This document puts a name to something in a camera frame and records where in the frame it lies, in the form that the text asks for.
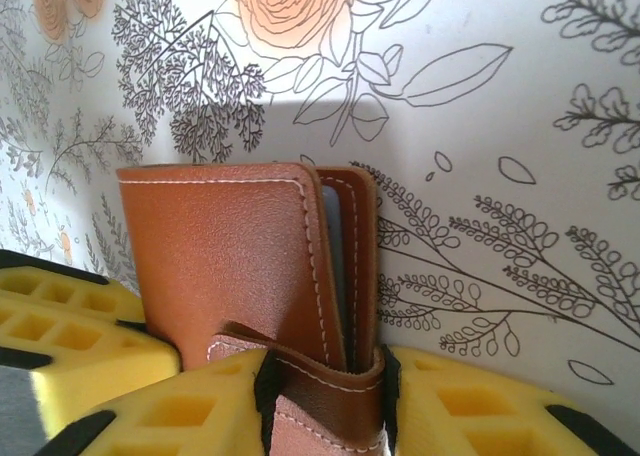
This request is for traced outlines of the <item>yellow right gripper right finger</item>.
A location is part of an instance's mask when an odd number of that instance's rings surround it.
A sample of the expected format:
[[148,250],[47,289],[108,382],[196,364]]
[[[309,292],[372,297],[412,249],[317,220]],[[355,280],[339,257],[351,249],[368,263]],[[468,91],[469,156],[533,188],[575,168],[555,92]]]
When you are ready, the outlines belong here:
[[562,395],[399,346],[387,363],[384,415],[393,455],[632,455]]

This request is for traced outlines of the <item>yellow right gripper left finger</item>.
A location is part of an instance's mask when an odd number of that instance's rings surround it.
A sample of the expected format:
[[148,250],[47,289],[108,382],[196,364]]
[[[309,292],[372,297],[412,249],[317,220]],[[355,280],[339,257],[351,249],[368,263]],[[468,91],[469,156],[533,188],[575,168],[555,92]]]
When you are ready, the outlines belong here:
[[243,351],[111,400],[69,424],[50,455],[267,455],[280,371]]

